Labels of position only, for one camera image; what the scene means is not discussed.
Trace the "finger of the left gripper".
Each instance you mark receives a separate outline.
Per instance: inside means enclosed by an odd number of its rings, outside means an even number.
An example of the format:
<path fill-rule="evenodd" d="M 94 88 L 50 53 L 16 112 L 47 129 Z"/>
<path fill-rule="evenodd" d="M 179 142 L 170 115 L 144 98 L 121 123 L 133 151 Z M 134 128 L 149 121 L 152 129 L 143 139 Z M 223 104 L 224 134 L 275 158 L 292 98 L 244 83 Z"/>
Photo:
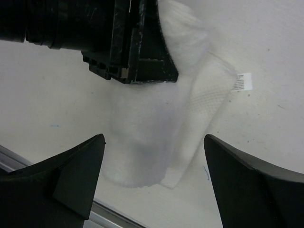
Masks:
<path fill-rule="evenodd" d="M 178 70 L 169 54 L 156 0 L 130 2 L 128 84 L 175 83 Z"/>

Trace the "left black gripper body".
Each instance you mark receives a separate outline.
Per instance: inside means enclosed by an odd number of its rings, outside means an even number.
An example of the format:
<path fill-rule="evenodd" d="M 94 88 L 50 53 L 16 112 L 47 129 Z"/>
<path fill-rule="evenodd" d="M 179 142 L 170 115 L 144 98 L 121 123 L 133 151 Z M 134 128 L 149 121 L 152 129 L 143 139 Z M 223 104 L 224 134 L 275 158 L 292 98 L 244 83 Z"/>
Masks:
<path fill-rule="evenodd" d="M 122 74 L 129 7 L 128 0 L 3 0 L 0 38 L 78 50 L 91 72 L 128 84 Z"/>

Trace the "white towel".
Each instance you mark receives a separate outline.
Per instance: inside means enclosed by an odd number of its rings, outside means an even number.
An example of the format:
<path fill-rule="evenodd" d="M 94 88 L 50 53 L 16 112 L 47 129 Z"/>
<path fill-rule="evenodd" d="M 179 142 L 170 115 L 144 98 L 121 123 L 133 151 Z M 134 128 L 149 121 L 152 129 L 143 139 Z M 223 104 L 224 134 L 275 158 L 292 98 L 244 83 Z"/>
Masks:
<path fill-rule="evenodd" d="M 178 81 L 111 84 L 101 172 L 128 188 L 174 188 L 238 79 L 230 64 L 209 51 L 209 33 L 191 8 L 161 0 L 159 10 Z"/>

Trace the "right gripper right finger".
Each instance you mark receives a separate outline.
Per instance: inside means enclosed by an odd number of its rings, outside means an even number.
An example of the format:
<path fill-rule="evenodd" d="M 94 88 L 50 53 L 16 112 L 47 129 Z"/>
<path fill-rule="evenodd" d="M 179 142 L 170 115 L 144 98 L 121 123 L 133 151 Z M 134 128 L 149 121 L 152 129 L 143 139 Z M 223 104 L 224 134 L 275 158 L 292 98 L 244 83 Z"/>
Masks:
<path fill-rule="evenodd" d="M 302 228 L 304 175 L 208 134 L 204 150 L 225 228 Z"/>

